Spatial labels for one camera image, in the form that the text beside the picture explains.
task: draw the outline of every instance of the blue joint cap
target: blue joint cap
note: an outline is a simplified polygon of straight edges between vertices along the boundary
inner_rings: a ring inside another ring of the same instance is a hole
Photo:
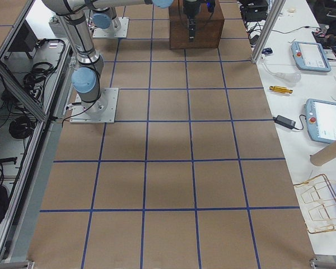
[[[173,4],[173,0],[152,0],[153,4],[160,8],[168,8]]]
[[[94,24],[101,29],[107,29],[111,25],[112,19],[103,13],[95,13],[92,16],[92,21]]]
[[[87,67],[80,67],[71,76],[72,85],[81,94],[90,92],[96,85],[96,74]]]

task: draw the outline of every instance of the gold wire basket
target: gold wire basket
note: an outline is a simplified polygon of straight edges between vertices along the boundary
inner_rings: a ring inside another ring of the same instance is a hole
[[[336,231],[336,181],[319,174],[295,184],[305,224],[310,234]]]

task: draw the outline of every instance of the cardboard tube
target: cardboard tube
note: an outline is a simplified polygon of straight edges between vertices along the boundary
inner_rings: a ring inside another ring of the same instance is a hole
[[[323,148],[319,152],[310,156],[310,161],[316,166],[322,166],[336,158],[336,141],[327,147]]]

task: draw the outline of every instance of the black round object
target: black round object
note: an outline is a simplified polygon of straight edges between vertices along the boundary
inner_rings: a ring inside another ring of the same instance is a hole
[[[31,136],[34,128],[35,124],[27,116],[21,116],[10,123],[9,133],[13,138],[25,139]]]

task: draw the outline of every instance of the black power adapter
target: black power adapter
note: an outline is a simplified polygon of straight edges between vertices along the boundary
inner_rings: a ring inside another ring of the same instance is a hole
[[[294,122],[293,120],[290,120],[288,118],[285,118],[283,116],[280,116],[280,115],[277,115],[276,117],[273,117],[274,119],[274,122],[281,125],[281,126],[284,126],[286,128],[289,128],[289,129],[294,129],[295,128],[295,124],[296,122]]]

